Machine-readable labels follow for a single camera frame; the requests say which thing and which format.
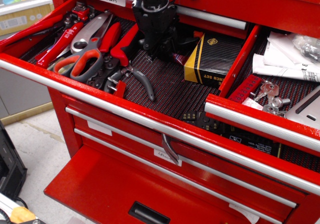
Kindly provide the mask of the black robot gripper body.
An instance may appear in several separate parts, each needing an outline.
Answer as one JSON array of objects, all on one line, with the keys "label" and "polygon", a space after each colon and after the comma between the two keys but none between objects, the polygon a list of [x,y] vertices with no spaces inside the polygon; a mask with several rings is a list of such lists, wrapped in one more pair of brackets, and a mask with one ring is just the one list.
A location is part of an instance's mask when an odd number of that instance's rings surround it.
[{"label": "black robot gripper body", "polygon": [[133,14],[144,34],[143,48],[151,51],[177,19],[174,0],[134,0]]}]

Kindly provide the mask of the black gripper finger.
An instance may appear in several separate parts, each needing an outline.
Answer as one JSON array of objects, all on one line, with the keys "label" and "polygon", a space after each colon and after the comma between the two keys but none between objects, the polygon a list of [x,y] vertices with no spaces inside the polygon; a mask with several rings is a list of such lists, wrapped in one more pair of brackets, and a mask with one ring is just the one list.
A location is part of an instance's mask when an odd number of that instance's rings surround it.
[{"label": "black gripper finger", "polygon": [[173,62],[176,45],[172,40],[162,41],[158,48],[157,58],[166,62]]},{"label": "black gripper finger", "polygon": [[146,51],[150,59],[155,59],[158,54],[158,45],[152,46],[151,44],[146,44]]}]

